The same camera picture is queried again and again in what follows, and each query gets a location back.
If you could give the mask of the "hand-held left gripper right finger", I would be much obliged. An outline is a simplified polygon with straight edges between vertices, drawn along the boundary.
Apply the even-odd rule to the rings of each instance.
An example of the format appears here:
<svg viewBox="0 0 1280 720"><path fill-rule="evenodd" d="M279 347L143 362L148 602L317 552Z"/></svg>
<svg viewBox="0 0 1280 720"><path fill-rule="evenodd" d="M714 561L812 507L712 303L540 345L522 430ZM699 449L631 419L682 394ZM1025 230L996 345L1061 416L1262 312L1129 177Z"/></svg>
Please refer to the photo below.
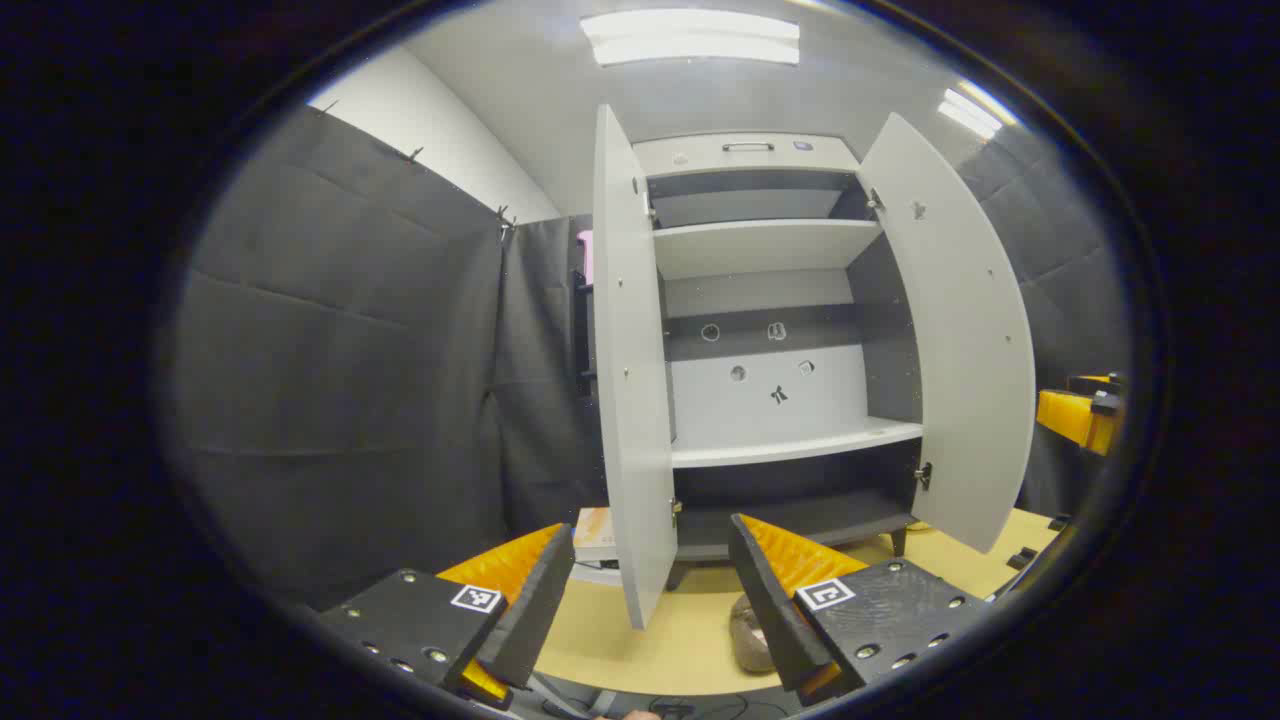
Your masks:
<svg viewBox="0 0 1280 720"><path fill-rule="evenodd" d="M803 706L900 675L991 610L905 559L867 564L741 512L728 551L774 671Z"/></svg>

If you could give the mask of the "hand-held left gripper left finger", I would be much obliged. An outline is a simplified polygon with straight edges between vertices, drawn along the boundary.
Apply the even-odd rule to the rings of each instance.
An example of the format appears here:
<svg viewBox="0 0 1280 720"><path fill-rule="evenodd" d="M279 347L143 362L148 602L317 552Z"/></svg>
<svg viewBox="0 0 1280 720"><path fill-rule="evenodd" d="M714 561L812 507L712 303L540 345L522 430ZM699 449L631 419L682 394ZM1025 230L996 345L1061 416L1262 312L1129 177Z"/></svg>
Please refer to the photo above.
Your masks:
<svg viewBox="0 0 1280 720"><path fill-rule="evenodd" d="M317 623L369 667L507 710L529 688L573 565L572 529L557 523L442 571L396 569Z"/></svg>

